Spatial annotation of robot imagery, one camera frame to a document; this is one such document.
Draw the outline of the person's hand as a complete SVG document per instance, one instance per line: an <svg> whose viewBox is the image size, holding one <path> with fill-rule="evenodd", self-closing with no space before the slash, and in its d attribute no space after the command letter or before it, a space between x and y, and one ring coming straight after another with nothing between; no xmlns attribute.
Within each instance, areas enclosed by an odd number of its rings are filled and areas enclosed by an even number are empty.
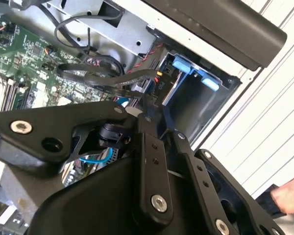
<svg viewBox="0 0 294 235"><path fill-rule="evenodd" d="M270 194L281 212L294 214L294 178L274 189Z"/></svg>

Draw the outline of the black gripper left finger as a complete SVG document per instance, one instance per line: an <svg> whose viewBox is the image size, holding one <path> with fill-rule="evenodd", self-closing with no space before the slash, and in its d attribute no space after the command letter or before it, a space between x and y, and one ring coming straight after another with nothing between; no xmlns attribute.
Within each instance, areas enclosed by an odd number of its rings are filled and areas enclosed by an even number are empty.
<svg viewBox="0 0 294 235"><path fill-rule="evenodd" d="M159 110L113 101L0 113L0 185L32 225L168 225L173 208ZM68 162L106 148L120 159L64 186Z"/></svg>

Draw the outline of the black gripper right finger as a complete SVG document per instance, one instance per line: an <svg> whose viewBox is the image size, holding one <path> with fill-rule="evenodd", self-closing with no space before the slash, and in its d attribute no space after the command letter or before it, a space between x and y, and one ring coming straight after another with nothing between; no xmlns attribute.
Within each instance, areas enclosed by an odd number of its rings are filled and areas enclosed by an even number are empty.
<svg viewBox="0 0 294 235"><path fill-rule="evenodd" d="M194 152L186 136L174 128L169 109L161 108L162 137L174 157L169 166L180 170L190 190L192 214L203 235L282 235L272 217L249 195L217 158L206 149Z"/></svg>

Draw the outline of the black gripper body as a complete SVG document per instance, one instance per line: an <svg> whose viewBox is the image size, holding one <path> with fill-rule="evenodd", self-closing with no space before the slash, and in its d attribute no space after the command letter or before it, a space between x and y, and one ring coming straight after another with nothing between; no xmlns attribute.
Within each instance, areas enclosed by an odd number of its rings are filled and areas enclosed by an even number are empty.
<svg viewBox="0 0 294 235"><path fill-rule="evenodd" d="M183 176L163 151L137 151L48 198L29 235L201 235Z"/></svg>

